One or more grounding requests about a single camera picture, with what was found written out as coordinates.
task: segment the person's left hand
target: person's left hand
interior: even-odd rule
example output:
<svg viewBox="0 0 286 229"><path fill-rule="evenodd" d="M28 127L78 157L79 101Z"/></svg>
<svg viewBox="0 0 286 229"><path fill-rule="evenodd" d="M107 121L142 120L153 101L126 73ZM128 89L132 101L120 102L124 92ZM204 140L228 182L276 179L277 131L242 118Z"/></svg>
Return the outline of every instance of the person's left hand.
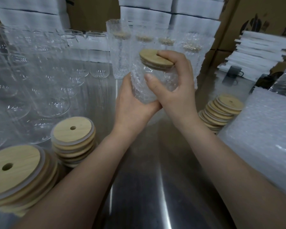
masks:
<svg viewBox="0 0 286 229"><path fill-rule="evenodd" d="M116 117L113 132L125 135L132 142L152 116L161 108L162 106L158 100L143 104L133 96L130 73L128 73L123 78L116 99Z"/></svg>

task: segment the stack of bubble wrap bags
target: stack of bubble wrap bags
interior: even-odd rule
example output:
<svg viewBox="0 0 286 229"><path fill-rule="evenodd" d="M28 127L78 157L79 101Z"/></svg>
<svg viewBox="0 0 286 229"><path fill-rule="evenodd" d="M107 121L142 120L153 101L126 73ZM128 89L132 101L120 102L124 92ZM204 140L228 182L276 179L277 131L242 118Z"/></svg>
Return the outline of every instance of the stack of bubble wrap bags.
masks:
<svg viewBox="0 0 286 229"><path fill-rule="evenodd" d="M211 49L213 37L163 28L152 22L128 25L126 20L109 20L106 23L113 74L122 79L131 72L136 97L148 103L156 97L148 89L144 80L144 70L140 68L139 52L142 49L174 50L184 53L191 61L194 80L200 73L205 54ZM166 72L157 76L170 91L177 86L177 73Z"/></svg>
<svg viewBox="0 0 286 229"><path fill-rule="evenodd" d="M286 193L286 97L255 88L240 115L218 136Z"/></svg>

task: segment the stack of white boxes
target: stack of white boxes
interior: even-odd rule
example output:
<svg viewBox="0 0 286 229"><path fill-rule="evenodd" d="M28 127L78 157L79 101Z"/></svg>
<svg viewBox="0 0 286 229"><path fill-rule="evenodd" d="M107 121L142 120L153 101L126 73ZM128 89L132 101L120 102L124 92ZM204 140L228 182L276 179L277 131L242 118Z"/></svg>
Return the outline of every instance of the stack of white boxes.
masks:
<svg viewBox="0 0 286 229"><path fill-rule="evenodd" d="M174 29L214 37L223 6L224 0L173 0L171 24Z"/></svg>
<svg viewBox="0 0 286 229"><path fill-rule="evenodd" d="M0 0L0 21L46 31L70 28L65 0Z"/></svg>
<svg viewBox="0 0 286 229"><path fill-rule="evenodd" d="M121 19L129 22L152 22L168 27L173 0L119 0Z"/></svg>

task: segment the stack of wooden lids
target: stack of wooden lids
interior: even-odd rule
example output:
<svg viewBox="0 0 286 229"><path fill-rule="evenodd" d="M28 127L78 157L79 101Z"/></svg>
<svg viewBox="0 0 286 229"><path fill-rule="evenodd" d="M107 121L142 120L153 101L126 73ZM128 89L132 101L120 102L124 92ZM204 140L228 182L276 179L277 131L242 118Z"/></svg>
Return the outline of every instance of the stack of wooden lids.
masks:
<svg viewBox="0 0 286 229"><path fill-rule="evenodd" d="M57 161L35 145L0 150L0 211L23 216L63 178Z"/></svg>
<svg viewBox="0 0 286 229"><path fill-rule="evenodd" d="M215 134L235 115L240 114L244 104L230 94L221 94L207 103L205 109L198 112L203 123Z"/></svg>
<svg viewBox="0 0 286 229"><path fill-rule="evenodd" d="M97 146L96 129L85 117L71 117L59 122L51 132L52 149L63 165L75 168Z"/></svg>

